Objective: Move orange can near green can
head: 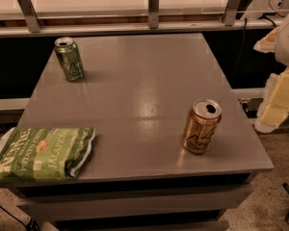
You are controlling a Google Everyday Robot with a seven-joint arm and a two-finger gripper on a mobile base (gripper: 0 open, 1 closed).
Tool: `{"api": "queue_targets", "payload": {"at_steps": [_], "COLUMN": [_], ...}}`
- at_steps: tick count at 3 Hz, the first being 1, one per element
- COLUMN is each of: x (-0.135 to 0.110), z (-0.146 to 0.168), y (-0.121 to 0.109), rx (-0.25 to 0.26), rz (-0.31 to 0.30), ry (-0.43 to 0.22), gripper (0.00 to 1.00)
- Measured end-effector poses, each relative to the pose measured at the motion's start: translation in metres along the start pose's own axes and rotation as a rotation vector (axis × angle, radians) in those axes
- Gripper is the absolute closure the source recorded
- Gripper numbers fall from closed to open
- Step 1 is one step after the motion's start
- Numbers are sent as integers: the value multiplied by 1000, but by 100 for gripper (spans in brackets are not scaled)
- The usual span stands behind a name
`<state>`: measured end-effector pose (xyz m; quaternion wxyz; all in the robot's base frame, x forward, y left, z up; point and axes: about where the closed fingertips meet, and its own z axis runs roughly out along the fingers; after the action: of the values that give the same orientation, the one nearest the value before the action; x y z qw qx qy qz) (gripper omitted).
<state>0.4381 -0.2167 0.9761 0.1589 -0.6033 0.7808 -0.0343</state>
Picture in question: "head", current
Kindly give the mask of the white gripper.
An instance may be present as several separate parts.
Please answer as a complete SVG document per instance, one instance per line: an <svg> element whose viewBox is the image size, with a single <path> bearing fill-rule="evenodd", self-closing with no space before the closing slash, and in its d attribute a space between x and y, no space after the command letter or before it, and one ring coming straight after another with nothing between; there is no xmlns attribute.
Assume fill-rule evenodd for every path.
<svg viewBox="0 0 289 231"><path fill-rule="evenodd" d="M274 53L276 60L289 66L289 13L279 27L254 46L255 51ZM272 73L263 91L263 101L257 112L254 127L258 132L271 133L289 116L289 67L280 74Z"/></svg>

